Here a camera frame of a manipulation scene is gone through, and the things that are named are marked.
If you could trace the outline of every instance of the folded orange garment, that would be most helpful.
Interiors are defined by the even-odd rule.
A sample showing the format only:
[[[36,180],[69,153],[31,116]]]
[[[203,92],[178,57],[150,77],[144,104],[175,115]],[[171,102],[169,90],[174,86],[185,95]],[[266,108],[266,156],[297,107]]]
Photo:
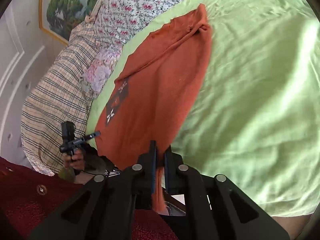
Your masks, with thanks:
[[[123,169],[135,164],[155,140],[161,165],[201,87],[211,35],[203,4],[149,34],[128,57],[99,118],[99,155]],[[156,210],[164,206],[161,170],[157,170]]]

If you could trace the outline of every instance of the landscape painting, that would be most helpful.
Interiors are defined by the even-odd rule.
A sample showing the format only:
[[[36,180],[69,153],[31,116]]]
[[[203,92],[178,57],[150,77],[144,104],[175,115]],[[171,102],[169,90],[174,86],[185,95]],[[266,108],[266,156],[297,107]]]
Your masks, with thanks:
[[[71,30],[90,15],[97,0],[39,0],[42,30],[67,44]]]

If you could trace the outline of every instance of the pink floral cloth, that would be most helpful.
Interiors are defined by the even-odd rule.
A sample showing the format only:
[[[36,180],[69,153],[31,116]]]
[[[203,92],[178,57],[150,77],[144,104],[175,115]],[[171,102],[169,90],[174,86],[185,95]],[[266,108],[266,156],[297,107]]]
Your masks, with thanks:
[[[98,54],[84,73],[82,85],[85,91],[93,97],[98,96],[118,60],[114,55],[121,54],[120,48],[156,16],[180,1],[182,0],[103,0],[94,23],[103,56]]]

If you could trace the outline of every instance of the hand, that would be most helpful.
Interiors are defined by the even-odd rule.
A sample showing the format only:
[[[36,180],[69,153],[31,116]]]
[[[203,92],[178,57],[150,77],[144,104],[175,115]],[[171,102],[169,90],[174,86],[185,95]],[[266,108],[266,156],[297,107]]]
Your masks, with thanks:
[[[85,161],[84,161],[84,151],[81,149],[76,149],[75,154],[72,156],[73,162],[71,162],[70,155],[63,156],[63,166],[65,168],[72,167],[76,170],[84,170]]]

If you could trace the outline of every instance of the green bed sheet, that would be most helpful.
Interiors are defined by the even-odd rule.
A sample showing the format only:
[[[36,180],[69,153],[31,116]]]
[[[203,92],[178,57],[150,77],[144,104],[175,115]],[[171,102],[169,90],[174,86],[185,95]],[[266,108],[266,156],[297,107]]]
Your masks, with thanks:
[[[305,0],[184,0],[174,6],[123,47],[92,103],[87,133],[128,55],[150,32],[200,3],[213,28],[212,56],[173,151],[202,174],[228,176],[269,215],[312,213],[320,201],[320,25]]]

